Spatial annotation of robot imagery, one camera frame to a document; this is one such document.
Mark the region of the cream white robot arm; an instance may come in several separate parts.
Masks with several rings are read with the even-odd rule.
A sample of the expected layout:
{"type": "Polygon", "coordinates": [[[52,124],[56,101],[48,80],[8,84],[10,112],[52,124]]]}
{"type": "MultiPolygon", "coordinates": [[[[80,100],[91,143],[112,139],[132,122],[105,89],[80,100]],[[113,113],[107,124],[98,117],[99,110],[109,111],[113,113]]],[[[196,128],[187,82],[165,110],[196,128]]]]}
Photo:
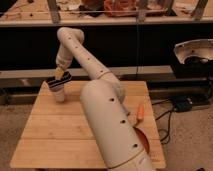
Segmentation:
{"type": "Polygon", "coordinates": [[[108,171],[156,171],[148,152],[128,121],[125,90],[119,79],[83,45],[80,29],[61,27],[55,77],[75,58],[91,81],[81,91],[81,104],[108,171]]]}

